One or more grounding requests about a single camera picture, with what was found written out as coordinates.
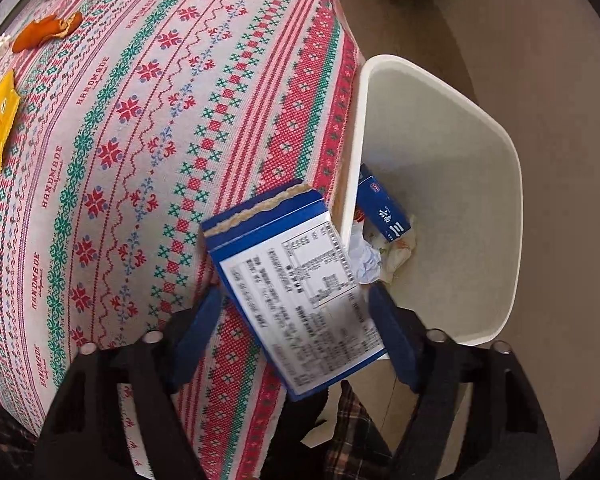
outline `red and green pattern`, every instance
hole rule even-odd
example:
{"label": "red and green pattern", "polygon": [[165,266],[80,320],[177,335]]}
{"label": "red and green pattern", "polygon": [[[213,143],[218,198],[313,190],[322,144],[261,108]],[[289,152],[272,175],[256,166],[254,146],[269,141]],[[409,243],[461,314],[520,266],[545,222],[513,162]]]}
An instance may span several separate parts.
{"label": "red and green pattern", "polygon": [[[22,95],[0,175],[0,401],[30,430],[81,344],[132,342],[203,293],[203,218],[295,176],[331,192],[356,69],[333,4],[22,11],[85,18],[67,40],[0,62]],[[209,478],[257,476],[284,397],[229,304],[174,400]]]}

